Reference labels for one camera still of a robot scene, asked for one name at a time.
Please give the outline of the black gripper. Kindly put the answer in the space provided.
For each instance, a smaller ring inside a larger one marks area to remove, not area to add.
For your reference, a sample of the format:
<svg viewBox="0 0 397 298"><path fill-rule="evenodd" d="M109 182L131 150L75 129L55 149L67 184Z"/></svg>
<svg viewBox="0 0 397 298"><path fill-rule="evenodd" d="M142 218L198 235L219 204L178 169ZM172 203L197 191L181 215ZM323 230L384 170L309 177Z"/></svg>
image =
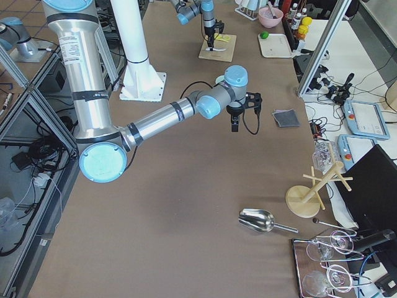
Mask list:
<svg viewBox="0 0 397 298"><path fill-rule="evenodd" d="M231 116L231 132L239 131L239 116L244 112L244 107L232 107L231 105L227 105L226 111Z"/></svg>
<svg viewBox="0 0 397 298"><path fill-rule="evenodd" d="M208 43L208 50L212 50L214 48L215 41L215 26L204 27L204 32L206 36L206 41Z"/></svg>

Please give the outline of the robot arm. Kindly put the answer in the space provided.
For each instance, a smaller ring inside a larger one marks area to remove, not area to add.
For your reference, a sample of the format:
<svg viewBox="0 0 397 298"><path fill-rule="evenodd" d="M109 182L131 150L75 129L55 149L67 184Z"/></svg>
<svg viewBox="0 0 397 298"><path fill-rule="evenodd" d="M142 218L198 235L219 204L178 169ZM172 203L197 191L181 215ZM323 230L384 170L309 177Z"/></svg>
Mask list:
<svg viewBox="0 0 397 298"><path fill-rule="evenodd" d="M96 44L100 22L94 2L44 1L43 8L49 27L58 36L78 118L79 166L91 181L107 183L119 178L127 168L127 152L157 133L197 113L212 119L246 97L248 73L233 65L212 89L195 91L136 122L117 127L110 116L100 66ZM160 101L166 75L149 63L137 2L113 1L112 9L127 58L121 98Z"/></svg>
<svg viewBox="0 0 397 298"><path fill-rule="evenodd" d="M207 45L210 51L214 49L216 19L214 15L213 1L193 1L188 4L187 1L171 0L177 13L177 18L182 25L186 25L194 17L201 15L203 28L207 36Z"/></svg>

